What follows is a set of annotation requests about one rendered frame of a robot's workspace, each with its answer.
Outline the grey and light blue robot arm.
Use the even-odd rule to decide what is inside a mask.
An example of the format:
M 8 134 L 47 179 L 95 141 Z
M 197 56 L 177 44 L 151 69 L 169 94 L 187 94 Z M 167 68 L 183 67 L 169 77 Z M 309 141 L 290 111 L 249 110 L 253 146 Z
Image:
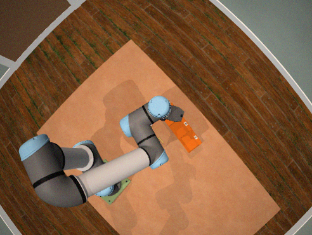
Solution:
M 122 180 L 148 166 L 154 170 L 168 162 L 151 125 L 169 115 L 169 104 L 165 97 L 155 96 L 123 117 L 119 122 L 122 131 L 127 137 L 133 137 L 139 148 L 105 164 L 90 140 L 79 142 L 73 148 L 50 143 L 47 134 L 26 141 L 19 148 L 19 154 L 36 194 L 53 206 L 79 206 L 92 195 L 113 196 L 120 190 Z M 71 169 L 83 173 L 66 177 L 64 170 Z

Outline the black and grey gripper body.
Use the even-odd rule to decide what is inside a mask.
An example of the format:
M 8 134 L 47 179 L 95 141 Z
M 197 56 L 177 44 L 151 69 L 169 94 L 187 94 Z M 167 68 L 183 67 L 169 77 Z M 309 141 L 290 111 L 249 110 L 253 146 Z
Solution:
M 171 111 L 169 115 L 160 120 L 165 121 L 167 119 L 167 120 L 174 121 L 174 122 L 180 122 L 182 121 L 183 114 L 184 114 L 184 111 L 181 108 L 171 105 Z

